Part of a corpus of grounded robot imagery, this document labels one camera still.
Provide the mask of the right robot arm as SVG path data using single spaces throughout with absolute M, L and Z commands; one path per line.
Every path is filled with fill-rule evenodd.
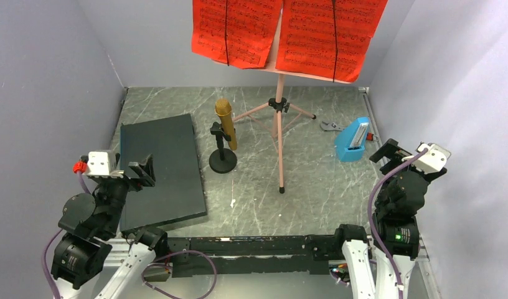
M 343 263 L 330 274 L 352 290 L 354 298 L 407 298 L 420 251 L 417 212 L 425 205 L 428 186 L 446 174 L 451 152 L 436 143 L 420 143 L 415 154 L 388 139 L 370 160 L 386 159 L 383 178 L 368 201 L 370 235 L 363 227 L 342 224 L 334 253 Z

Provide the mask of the gold microphone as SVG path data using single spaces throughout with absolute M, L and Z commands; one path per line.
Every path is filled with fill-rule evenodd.
M 238 148 L 237 137 L 235 128 L 232 120 L 232 106 L 226 98 L 220 98 L 215 103 L 215 112 L 220 118 L 223 131 L 230 137 L 228 146 L 232 151 L 236 151 Z

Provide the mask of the pink tripod music stand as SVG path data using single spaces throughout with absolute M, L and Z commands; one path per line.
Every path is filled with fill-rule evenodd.
M 268 72 L 272 74 L 278 75 L 278 80 L 276 84 L 276 95 L 275 95 L 275 106 L 271 106 L 269 102 L 266 102 L 258 107 L 255 107 L 245 113 L 242 113 L 238 116 L 233 117 L 234 122 L 238 122 L 239 120 L 243 118 L 250 118 L 251 120 L 257 122 L 258 120 L 253 116 L 254 113 L 265 109 L 265 108 L 272 108 L 274 109 L 273 114 L 273 126 L 271 128 L 266 128 L 270 132 L 272 140 L 275 142 L 275 148 L 278 153 L 278 174 L 279 174 L 279 192 L 283 194 L 285 192 L 285 179 L 284 179 L 284 163 L 283 163 L 283 132 L 285 129 L 289 128 L 290 125 L 283 125 L 283 115 L 289 110 L 295 110 L 298 112 L 298 115 L 294 118 L 297 120 L 300 116 L 305 115 L 309 117 L 310 119 L 314 120 L 316 119 L 316 115 L 303 110 L 302 108 L 290 103 L 289 101 L 282 103 L 283 99 L 283 89 L 285 85 L 285 79 L 287 76 L 294 76 L 294 77 L 301 77 L 301 78 L 308 78 L 313 80 L 320 80 L 328 82 L 329 79 L 327 77 L 321 77 L 317 75 L 310 75 L 305 74 L 301 72 L 289 72 L 285 70 L 279 70 L 276 68 L 276 58 L 278 54 L 278 47 L 279 47 L 279 40 L 280 40 L 280 33 L 281 33 L 281 23 L 282 23 L 282 17 L 280 16 L 278 18 L 278 23 L 276 25 L 276 31 L 273 38 L 273 42 L 270 48 L 270 52 L 268 54 L 268 58 L 266 60 L 265 66 L 262 68 L 256 68 L 256 71 L 261 72 Z

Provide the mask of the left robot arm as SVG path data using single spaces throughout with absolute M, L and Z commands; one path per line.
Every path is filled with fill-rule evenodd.
M 74 164 L 83 192 L 71 196 L 58 227 L 64 232 L 55 246 L 52 265 L 42 258 L 44 274 L 54 298 L 78 298 L 82 287 L 102 270 L 112 250 L 129 192 L 153 187 L 153 156 L 130 162 L 135 177 L 117 168 L 120 154 L 91 151 Z

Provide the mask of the blue metronome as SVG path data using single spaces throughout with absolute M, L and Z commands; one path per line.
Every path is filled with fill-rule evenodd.
M 334 146 L 340 161 L 355 162 L 363 157 L 369 125 L 368 117 L 359 117 L 336 136 Z

